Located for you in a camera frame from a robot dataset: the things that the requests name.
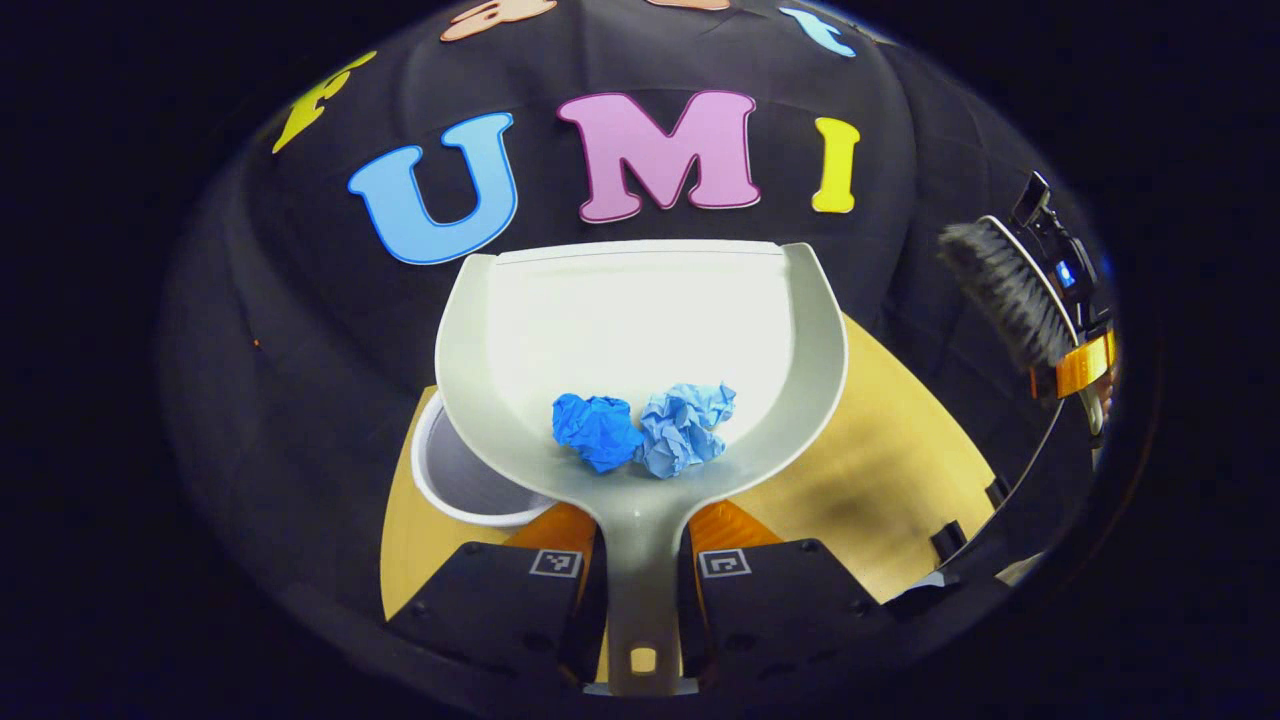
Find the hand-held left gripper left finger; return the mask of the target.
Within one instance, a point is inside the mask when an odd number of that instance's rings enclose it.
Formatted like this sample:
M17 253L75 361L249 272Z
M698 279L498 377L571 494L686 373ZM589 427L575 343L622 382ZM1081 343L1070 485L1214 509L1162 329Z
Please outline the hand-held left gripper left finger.
M500 680L580 688L596 679L607 605L595 521L556 503L500 544L460 544L387 625Z

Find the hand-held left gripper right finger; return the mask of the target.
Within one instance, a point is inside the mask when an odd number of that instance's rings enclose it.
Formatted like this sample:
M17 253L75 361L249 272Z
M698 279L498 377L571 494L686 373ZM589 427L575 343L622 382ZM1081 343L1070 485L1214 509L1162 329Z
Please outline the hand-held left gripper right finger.
M864 653L877 665L897 625L820 539L783 541L730 501L684 532L681 661L698 691L762 691Z

